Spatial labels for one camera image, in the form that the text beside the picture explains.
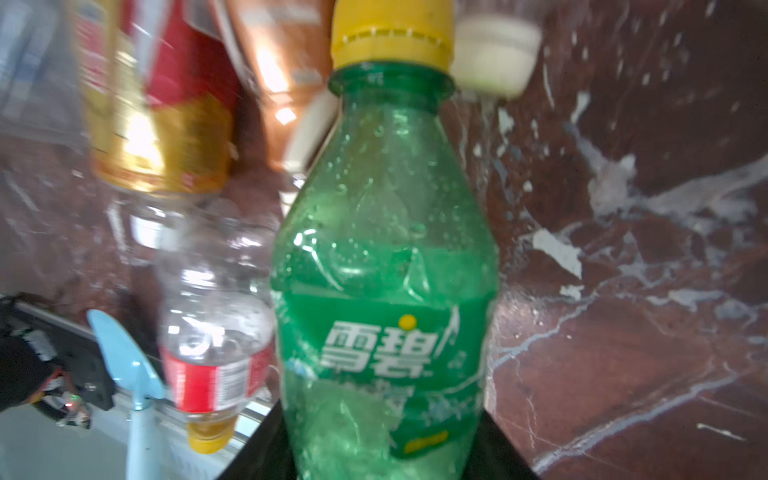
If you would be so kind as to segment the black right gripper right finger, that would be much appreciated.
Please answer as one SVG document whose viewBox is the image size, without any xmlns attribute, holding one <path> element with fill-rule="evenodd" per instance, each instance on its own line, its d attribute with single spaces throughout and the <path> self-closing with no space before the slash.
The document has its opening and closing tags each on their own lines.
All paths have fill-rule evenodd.
<svg viewBox="0 0 768 480">
<path fill-rule="evenodd" d="M 462 480 L 539 480 L 487 411 L 481 415 Z"/>
</svg>

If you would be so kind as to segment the large green Sprite bottle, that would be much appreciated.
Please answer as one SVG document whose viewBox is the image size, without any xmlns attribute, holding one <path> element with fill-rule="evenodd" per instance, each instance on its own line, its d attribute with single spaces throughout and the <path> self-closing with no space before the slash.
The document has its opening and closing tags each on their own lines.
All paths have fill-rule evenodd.
<svg viewBox="0 0 768 480">
<path fill-rule="evenodd" d="M 458 479 L 499 254 L 439 117 L 449 1 L 339 1 L 340 114 L 278 234 L 281 405 L 302 479 Z"/>
</svg>

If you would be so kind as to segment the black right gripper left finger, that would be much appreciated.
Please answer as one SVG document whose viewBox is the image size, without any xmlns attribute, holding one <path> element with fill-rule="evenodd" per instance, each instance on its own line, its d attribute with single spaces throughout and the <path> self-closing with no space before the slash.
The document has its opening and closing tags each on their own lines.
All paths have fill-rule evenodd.
<svg viewBox="0 0 768 480">
<path fill-rule="evenodd" d="M 271 408 L 217 480 L 296 480 L 282 402 Z"/>
</svg>

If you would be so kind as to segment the red label bottle yellow cap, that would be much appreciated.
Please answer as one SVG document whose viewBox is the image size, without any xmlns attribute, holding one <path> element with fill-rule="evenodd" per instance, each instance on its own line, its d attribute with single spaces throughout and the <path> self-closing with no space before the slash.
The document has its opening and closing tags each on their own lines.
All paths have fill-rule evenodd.
<svg viewBox="0 0 768 480">
<path fill-rule="evenodd" d="M 183 211 L 160 238 L 158 346 L 198 453 L 230 442 L 240 413 L 266 382 L 275 337 L 274 237 L 270 227 L 245 222 L 224 206 Z"/>
</svg>

